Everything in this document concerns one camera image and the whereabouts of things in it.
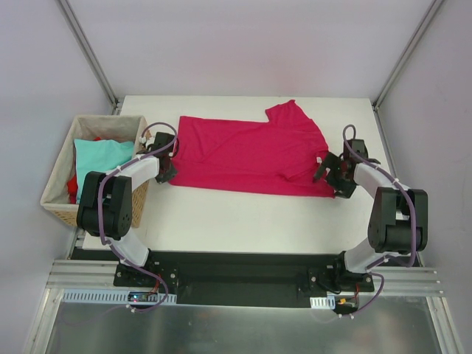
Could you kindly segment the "pink t shirt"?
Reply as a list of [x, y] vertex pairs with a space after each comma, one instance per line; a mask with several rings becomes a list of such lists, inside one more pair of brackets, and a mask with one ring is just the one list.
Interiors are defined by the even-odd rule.
[[329, 147], [295, 100], [268, 108], [265, 122], [182, 116], [173, 186], [332, 198], [314, 180]]

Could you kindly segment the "wicker basket with cloth liner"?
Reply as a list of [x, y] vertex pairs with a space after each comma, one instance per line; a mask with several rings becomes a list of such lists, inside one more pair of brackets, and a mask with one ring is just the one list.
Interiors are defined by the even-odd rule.
[[76, 116], [60, 149], [51, 175], [41, 196], [41, 206], [68, 226], [77, 225], [78, 205], [69, 200], [67, 182], [75, 174], [75, 139], [97, 137], [117, 142], [132, 142], [134, 150], [142, 147], [140, 136], [148, 122], [143, 116], [79, 115]]

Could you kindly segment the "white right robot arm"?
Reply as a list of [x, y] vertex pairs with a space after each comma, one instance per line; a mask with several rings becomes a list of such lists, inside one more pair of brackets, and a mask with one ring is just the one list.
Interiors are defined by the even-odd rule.
[[366, 238], [316, 276], [320, 288], [335, 294], [352, 291], [383, 263], [414, 266], [428, 242], [426, 191], [401, 184], [369, 157], [364, 140], [356, 138], [344, 140], [340, 155], [327, 154], [313, 178], [326, 181], [338, 198], [351, 198], [360, 187], [373, 200]]

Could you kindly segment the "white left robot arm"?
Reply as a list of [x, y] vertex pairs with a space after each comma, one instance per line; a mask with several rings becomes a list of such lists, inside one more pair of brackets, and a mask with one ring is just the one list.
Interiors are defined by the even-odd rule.
[[177, 145], [176, 135], [158, 132], [129, 162], [109, 172], [91, 171], [83, 182], [77, 225], [109, 246], [121, 263], [133, 266], [130, 277], [141, 287], [154, 282], [156, 270], [147, 263], [148, 247], [133, 230], [133, 192], [153, 178], [162, 183], [176, 175], [172, 158]]

